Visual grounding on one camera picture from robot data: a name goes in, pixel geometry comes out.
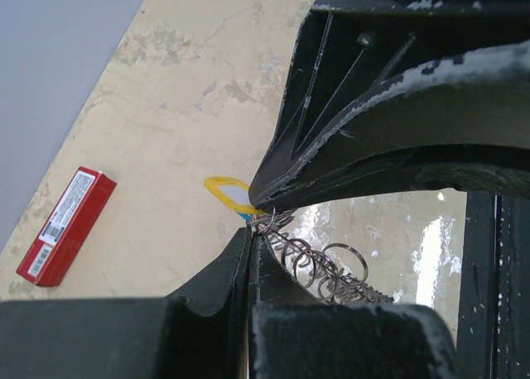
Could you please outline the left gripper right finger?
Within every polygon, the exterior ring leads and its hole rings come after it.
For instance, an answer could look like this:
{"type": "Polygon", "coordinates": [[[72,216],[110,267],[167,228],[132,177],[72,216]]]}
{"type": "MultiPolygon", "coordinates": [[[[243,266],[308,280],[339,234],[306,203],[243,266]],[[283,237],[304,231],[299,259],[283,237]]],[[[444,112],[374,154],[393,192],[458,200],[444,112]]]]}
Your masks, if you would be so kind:
{"type": "Polygon", "coordinates": [[[443,319],[422,305],[324,305],[253,239],[249,280],[252,378],[457,378],[443,319]]]}

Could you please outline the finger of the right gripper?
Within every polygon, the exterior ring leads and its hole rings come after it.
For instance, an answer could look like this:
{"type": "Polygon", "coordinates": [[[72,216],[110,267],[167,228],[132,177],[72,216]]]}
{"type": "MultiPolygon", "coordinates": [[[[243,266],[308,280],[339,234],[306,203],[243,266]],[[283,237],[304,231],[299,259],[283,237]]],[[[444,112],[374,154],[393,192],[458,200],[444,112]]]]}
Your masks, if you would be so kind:
{"type": "Polygon", "coordinates": [[[283,142],[300,155],[341,110],[406,70],[520,42],[529,44],[529,0],[315,0],[263,161],[283,142]]]}
{"type": "Polygon", "coordinates": [[[300,155],[272,149],[253,205],[286,211],[331,200],[452,188],[529,196],[529,44],[433,60],[355,99],[300,155]]]}

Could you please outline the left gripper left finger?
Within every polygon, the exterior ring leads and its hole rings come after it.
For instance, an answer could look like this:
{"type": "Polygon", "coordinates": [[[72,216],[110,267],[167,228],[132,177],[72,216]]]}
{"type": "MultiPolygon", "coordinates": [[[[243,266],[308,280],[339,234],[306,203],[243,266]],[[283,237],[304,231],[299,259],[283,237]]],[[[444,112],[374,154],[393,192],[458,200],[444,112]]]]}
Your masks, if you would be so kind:
{"type": "Polygon", "coordinates": [[[162,297],[2,302],[2,377],[244,377],[251,243],[162,297]]]}

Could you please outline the blue grey keyring with rings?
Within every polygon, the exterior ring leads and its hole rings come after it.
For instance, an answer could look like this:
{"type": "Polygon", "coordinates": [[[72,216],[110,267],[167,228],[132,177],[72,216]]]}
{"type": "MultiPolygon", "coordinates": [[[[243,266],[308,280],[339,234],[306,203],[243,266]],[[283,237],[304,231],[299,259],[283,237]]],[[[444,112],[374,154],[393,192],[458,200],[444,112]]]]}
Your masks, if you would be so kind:
{"type": "Polygon", "coordinates": [[[368,282],[369,266],[361,253],[342,242],[313,247],[284,228],[294,221],[294,212],[244,214],[246,224],[256,236],[264,236],[266,250],[294,280],[295,284],[327,305],[392,304],[394,298],[374,289],[368,282]],[[333,254],[343,250],[361,264],[360,276],[338,262],[333,254]]]}

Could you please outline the small yellow key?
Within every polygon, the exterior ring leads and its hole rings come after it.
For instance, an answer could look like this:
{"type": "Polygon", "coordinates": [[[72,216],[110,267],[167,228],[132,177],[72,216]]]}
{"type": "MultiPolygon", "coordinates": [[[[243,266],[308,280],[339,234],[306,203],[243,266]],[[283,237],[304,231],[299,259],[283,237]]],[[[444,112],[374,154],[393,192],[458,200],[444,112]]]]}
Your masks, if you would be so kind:
{"type": "Polygon", "coordinates": [[[203,186],[223,205],[243,217],[245,220],[253,215],[263,214],[250,203],[249,186],[241,180],[226,176],[207,177],[203,186]]]}

